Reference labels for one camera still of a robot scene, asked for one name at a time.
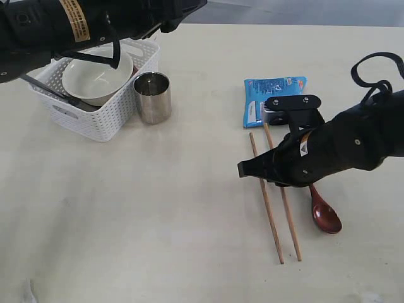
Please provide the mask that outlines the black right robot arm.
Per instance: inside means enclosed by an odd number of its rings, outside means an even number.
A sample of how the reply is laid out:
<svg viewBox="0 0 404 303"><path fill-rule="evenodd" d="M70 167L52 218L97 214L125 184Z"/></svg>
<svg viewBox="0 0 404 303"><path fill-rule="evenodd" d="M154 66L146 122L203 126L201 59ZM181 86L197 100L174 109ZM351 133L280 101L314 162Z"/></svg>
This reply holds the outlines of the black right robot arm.
<svg viewBox="0 0 404 303"><path fill-rule="evenodd" d="M376 93L328 122L290 132L268 160L266 180L305 187L344 170L372 171L403 156L403 92Z"/></svg>

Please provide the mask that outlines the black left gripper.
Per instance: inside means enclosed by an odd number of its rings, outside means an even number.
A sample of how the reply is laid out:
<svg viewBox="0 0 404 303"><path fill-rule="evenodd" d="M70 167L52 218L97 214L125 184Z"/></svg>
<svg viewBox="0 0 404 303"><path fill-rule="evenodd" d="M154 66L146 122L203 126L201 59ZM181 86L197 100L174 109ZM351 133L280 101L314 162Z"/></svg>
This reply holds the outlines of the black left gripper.
<svg viewBox="0 0 404 303"><path fill-rule="evenodd" d="M75 47L75 58L83 58L84 50L115 40L141 40L157 31L173 32L206 4L206 1L80 1L90 40Z"/></svg>

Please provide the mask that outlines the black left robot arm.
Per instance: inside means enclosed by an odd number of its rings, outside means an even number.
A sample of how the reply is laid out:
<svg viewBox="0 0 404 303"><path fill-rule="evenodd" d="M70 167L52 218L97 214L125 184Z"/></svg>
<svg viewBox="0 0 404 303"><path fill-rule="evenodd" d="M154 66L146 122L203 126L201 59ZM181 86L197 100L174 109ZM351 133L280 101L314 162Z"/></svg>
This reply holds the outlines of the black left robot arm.
<svg viewBox="0 0 404 303"><path fill-rule="evenodd" d="M109 141L168 95L155 32L174 31L204 1L3 1L1 81L28 82L58 125Z"/></svg>

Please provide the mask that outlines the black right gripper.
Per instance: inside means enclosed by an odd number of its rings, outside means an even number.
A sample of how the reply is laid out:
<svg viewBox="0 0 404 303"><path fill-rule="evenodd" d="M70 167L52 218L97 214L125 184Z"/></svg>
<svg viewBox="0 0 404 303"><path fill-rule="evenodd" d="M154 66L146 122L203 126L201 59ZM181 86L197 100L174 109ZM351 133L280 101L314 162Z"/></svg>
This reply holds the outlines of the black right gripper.
<svg viewBox="0 0 404 303"><path fill-rule="evenodd" d="M305 187L344 170L371 171L388 156L374 119L346 110L323 125L285 135L279 145L237 164L239 177Z"/></svg>

